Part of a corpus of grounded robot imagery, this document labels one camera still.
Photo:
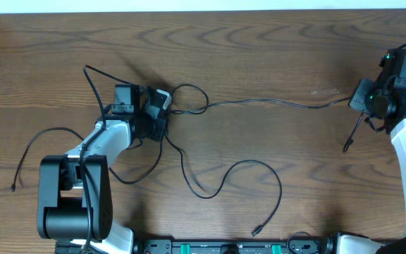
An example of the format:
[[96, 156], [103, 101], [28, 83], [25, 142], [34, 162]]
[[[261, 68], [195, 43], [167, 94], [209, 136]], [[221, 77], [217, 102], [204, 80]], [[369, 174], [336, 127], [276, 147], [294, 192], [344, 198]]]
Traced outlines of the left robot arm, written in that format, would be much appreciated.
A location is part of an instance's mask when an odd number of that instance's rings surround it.
[[102, 109], [94, 130], [63, 155], [39, 167], [37, 231], [67, 240], [80, 253], [133, 253], [133, 231], [113, 220], [109, 168], [135, 139], [162, 141], [169, 92], [117, 84], [113, 103]]

